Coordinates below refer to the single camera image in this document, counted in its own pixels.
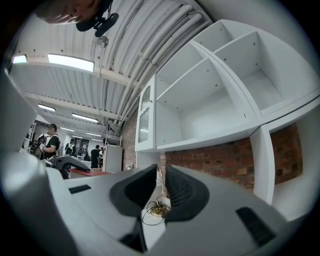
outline ceiling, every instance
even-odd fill
[[[32,106],[48,122],[76,130],[76,133],[87,131],[104,135],[108,130],[107,123],[114,121],[118,113],[120,116],[125,114],[123,108],[120,112],[120,102],[141,53],[180,7],[187,4],[192,6],[192,12],[202,11],[193,0],[114,1],[111,12],[117,12],[119,19],[105,34],[108,38],[105,49],[97,44],[93,29],[79,32],[74,24],[47,24],[33,15],[22,30],[15,53],[25,54],[28,62],[13,64],[10,75]],[[173,32],[189,19],[190,16],[185,16],[174,24],[171,31],[161,38],[151,55],[156,54]],[[161,68],[166,60],[182,47],[180,42],[183,38],[208,20],[210,19],[203,15],[201,20],[178,38],[172,47],[163,53],[157,68]],[[89,72],[63,65],[52,65],[48,61],[50,53],[93,61],[95,69]],[[144,69],[145,66],[123,100],[131,95],[145,72]],[[156,69],[152,69],[144,76],[146,81],[139,81],[142,85],[139,91],[147,82],[147,78],[155,72]],[[41,109],[38,103],[54,107],[56,112]],[[131,108],[124,120],[136,110],[136,106],[138,105]],[[72,113],[98,119],[99,124],[74,118]]]

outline black hair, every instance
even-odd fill
[[[57,129],[58,129],[57,126],[56,126],[54,123],[50,124],[50,125],[48,126],[48,128],[53,128],[55,132],[56,132]]]

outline glass cabinet door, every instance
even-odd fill
[[[135,151],[154,149],[155,144],[155,75],[146,84],[140,95]]]

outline rectangular light fixture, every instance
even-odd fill
[[[27,56],[26,55],[19,55],[19,56],[15,56],[13,58],[13,64],[17,64],[17,63],[27,63]]]
[[[98,134],[94,134],[94,133],[90,133],[90,132],[86,132],[86,134],[93,135],[93,136],[98,136],[98,137],[102,137],[102,135],[98,135]]]
[[[48,54],[48,59],[49,62],[53,64],[65,65],[91,72],[93,72],[95,69],[95,63],[93,61],[82,58],[50,53]]]
[[[72,113],[72,116],[74,116],[75,118],[81,118],[81,119],[84,119],[84,120],[87,120],[87,121],[98,123],[97,119],[86,117],[86,116],[83,116],[83,115]]]
[[[74,131],[75,131],[75,130],[71,130],[71,129],[64,128],[64,127],[60,127],[60,128],[63,129],[63,130],[71,131],[71,132],[74,132]]]
[[[42,104],[38,104],[38,106],[39,106],[39,108],[56,112],[56,109],[54,107],[46,106],[46,105],[42,105]]]

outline glove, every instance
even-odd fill
[[[44,147],[45,147],[45,145],[44,145],[43,143],[41,143],[41,145],[39,146],[39,150],[40,150],[41,152],[43,152],[43,151],[44,151]]]

